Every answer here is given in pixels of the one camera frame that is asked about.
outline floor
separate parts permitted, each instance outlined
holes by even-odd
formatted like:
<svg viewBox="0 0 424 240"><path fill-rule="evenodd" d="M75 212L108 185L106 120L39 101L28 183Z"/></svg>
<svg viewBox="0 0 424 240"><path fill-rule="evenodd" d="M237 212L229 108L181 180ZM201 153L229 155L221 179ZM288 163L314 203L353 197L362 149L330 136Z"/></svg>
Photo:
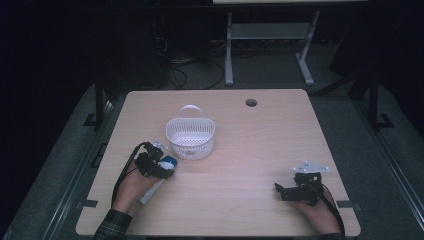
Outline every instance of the floor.
<svg viewBox="0 0 424 240"><path fill-rule="evenodd" d="M302 42L240 44L234 50L232 87L221 79L224 57L215 46L209 59L170 70L170 79L158 90L301 88L312 93L341 78L328 70L337 45L314 44L307 63L316 83L306 86L294 57L301 46ZM191 58L185 53L174 56L176 63ZM181 87L184 75L187 82ZM362 228L356 239L424 239L423 138L383 86L379 113L386 113L395 127L375 131L367 121L367 97L349 99L351 84L311 97L311 102L355 206ZM84 126L95 112L94 87L87 89L4 239L90 239L79 236L75 225L101 162L99 152L107 145L129 90L123 87L107 102L105 121L95 130Z"/></svg>

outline white bottle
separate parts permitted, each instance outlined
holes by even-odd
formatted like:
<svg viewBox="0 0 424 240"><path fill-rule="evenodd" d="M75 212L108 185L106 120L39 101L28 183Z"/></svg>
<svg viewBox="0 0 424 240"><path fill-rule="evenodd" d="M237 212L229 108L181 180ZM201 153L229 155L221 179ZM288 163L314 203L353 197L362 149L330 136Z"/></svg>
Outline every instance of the white bottle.
<svg viewBox="0 0 424 240"><path fill-rule="evenodd" d="M178 161L175 160L175 158L170 157L170 156L166 156L164 157L162 160L160 160L160 162L158 162L158 164L164 168L164 169L175 169L175 167L178 164ZM150 198L153 196L153 194L160 188L160 186L162 186L162 184L165 182L166 179L161 179L158 183L156 183L152 188L150 188L146 194L144 194L141 198L140 198L140 202L141 204L146 204Z"/></svg>

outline white plastic basket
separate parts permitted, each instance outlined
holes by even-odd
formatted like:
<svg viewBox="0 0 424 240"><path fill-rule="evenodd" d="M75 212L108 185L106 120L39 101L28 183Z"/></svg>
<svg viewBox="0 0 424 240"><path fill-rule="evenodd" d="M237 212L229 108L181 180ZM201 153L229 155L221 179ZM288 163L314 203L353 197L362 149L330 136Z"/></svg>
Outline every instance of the white plastic basket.
<svg viewBox="0 0 424 240"><path fill-rule="evenodd" d="M186 109L195 109L202 118L182 118ZM199 160L207 157L213 149L215 123L205 118L202 109L194 105L186 105L180 109L179 118L166 124L166 137L171 142L177 157L187 160Z"/></svg>

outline dark gray floor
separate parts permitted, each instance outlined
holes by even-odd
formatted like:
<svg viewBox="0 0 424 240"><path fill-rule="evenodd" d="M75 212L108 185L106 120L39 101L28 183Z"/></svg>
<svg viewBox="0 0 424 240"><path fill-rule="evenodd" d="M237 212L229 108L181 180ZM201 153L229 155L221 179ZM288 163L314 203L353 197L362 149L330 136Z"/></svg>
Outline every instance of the dark gray floor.
<svg viewBox="0 0 424 240"><path fill-rule="evenodd" d="M338 80L328 70L336 46L313 45L307 62L314 86L306 86L294 58L300 45L278 46L259 51L251 58L234 58L231 89L302 88L313 92ZM214 58L223 66L223 57ZM184 89L202 89L215 83L222 72L215 65L194 63L180 70L188 76ZM399 109L393 96L380 87L379 110L388 114L395 128L379 133L364 117L366 99L347 97L350 84L311 102L327 139L350 199L361 224L360 240L424 239L388 156L397 160L419 199L424 199L424 141ZM174 87L168 83L163 89ZM220 82L214 89L226 89ZM90 239L78 236L75 225L97 169L91 168L97 150L107 143L125 100L121 94L109 105L106 121L98 131L83 126L94 113L94 89L80 100L58 139L12 225L8 239Z"/></svg>

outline dark background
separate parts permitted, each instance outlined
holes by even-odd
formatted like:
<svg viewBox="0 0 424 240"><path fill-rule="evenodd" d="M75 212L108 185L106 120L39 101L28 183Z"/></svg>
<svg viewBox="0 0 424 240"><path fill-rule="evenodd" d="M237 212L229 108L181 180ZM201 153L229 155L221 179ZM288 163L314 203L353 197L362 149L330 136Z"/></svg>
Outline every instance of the dark background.
<svg viewBox="0 0 424 240"><path fill-rule="evenodd" d="M0 3L1 235L96 79L101 78L109 98L122 91L123 81L132 82L133 90L156 89L165 81L150 28L157 15L137 10L140 2L108 3ZM371 1L354 12L340 10L323 9L314 36L315 42L339 43L347 34L332 70L344 76L370 67L424 136L422 7L418 1L392 0ZM301 16L297 10L291 13ZM171 47L225 38L216 24L225 24L225 12L167 12L165 20L158 30Z"/></svg>

